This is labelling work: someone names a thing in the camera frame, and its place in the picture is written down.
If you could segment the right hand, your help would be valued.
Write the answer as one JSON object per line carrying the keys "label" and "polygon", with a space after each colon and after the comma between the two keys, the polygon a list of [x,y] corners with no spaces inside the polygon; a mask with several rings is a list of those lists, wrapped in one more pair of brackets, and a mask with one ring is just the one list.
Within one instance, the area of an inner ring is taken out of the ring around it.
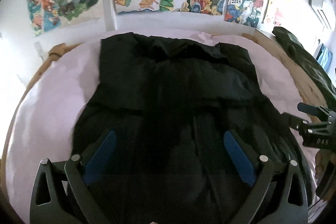
{"label": "right hand", "polygon": [[[320,149],[315,156],[315,178],[318,182],[320,182],[324,177],[329,161],[331,161],[334,165],[336,164],[335,153]],[[331,184],[328,192],[322,197],[322,200],[330,201],[334,193],[335,181]]]}

